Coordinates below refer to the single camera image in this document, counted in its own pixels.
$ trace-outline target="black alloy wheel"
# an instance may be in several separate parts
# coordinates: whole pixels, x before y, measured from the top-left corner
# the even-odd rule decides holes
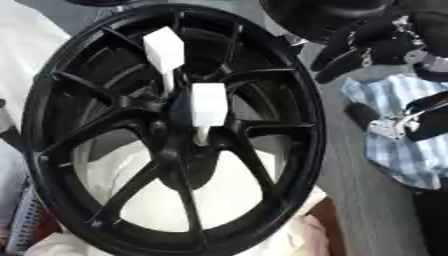
[[[142,36],[164,26],[186,44],[186,64],[176,70],[176,89],[168,98],[142,46]],[[211,130],[209,145],[197,146],[189,113],[194,82],[225,83],[229,101],[244,101],[260,119],[243,119],[231,105],[225,125]],[[132,132],[152,161],[101,205],[75,173],[73,150],[115,129]],[[126,256],[228,256],[255,246],[304,203],[319,175],[326,141],[319,93],[287,41],[242,17],[193,5],[132,9],[73,37],[36,76],[22,133],[44,204],[78,237]],[[276,181],[251,144],[267,135],[287,138]],[[263,199],[240,218],[205,229],[192,193],[204,181],[192,180],[201,168],[213,175],[224,150],[247,166]],[[125,203],[162,176],[179,193],[188,232],[160,232],[120,218]]]
[[[66,0],[66,1],[85,6],[111,7],[111,6],[128,5],[141,0]]]

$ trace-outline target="gray surface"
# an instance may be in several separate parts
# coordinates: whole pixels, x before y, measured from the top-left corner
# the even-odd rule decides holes
[[[62,0],[19,0],[39,9],[69,33],[80,31],[95,19],[96,9],[75,7]],[[230,10],[271,31],[281,33],[268,19],[257,0],[170,1],[200,3]],[[308,45],[302,54],[305,63],[319,50]],[[355,77],[375,80],[389,68],[359,72]],[[336,203],[352,256],[426,256],[409,191],[383,175],[363,157],[363,135],[342,110],[339,92],[343,80],[322,86],[328,120],[329,145],[319,184]]]

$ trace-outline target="white foam block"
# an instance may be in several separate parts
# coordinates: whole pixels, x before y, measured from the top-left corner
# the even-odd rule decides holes
[[[195,127],[224,125],[229,110],[225,85],[222,83],[193,84],[191,105]]]
[[[185,63],[185,45],[169,27],[161,28],[143,37],[148,60],[162,74],[169,73]]]

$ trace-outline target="plastic basket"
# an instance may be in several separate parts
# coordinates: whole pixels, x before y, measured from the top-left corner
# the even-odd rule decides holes
[[[8,255],[24,255],[32,245],[42,211],[34,189],[26,188],[11,224],[11,234],[5,248]]]

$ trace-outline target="blue checkered fabric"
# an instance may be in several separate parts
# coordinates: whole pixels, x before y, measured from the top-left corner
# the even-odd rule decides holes
[[[382,117],[397,116],[409,102],[444,90],[448,84],[424,81],[413,74],[392,75],[368,84],[348,79],[342,87],[350,101],[367,104]],[[408,186],[436,190],[441,188],[440,178],[448,177],[448,134],[412,142],[367,131],[365,155]]]

